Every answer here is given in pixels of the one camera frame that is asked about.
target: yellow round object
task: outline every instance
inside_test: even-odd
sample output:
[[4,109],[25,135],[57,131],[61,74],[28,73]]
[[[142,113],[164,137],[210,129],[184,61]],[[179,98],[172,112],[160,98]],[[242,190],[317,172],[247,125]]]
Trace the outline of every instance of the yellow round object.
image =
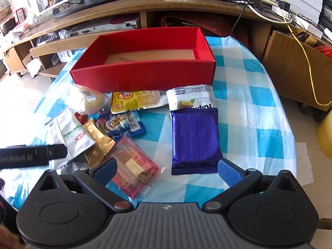
[[318,126],[316,137],[323,154],[328,158],[332,158],[332,111]]

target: blue snack package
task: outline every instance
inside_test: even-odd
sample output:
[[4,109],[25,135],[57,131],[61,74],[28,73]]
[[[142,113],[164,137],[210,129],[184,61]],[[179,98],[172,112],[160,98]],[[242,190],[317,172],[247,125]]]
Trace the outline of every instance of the blue snack package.
[[102,114],[91,115],[89,118],[93,118],[99,130],[115,141],[122,138],[126,132],[128,132],[131,137],[146,132],[145,126],[139,118],[137,111],[129,111],[120,114],[112,114],[109,111]]
[[171,111],[173,129],[172,175],[218,172],[218,109],[185,108]]

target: gold wrapper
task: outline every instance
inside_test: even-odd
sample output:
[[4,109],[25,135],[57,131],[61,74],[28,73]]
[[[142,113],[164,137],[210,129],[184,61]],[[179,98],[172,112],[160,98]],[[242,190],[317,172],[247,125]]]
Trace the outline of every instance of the gold wrapper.
[[84,154],[90,168],[97,166],[104,156],[113,148],[115,141],[103,134],[95,125],[93,119],[88,120],[83,127],[90,136],[96,141],[92,147],[88,148]]

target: brown cardboard box bottom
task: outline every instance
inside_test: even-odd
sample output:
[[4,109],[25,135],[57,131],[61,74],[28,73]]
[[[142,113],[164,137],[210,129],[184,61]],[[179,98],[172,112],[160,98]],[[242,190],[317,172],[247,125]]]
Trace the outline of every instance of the brown cardboard box bottom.
[[158,60],[195,60],[191,49],[148,50],[109,55],[104,64]]

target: silver screw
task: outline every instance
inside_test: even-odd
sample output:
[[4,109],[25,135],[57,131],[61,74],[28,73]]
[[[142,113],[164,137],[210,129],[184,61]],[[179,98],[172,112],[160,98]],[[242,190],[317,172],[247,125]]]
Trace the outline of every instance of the silver screw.
[[218,201],[209,201],[205,204],[205,207],[209,210],[217,210],[221,207]]
[[114,208],[118,210],[125,210],[130,208],[130,206],[131,206],[130,202],[125,200],[118,201],[114,204]]

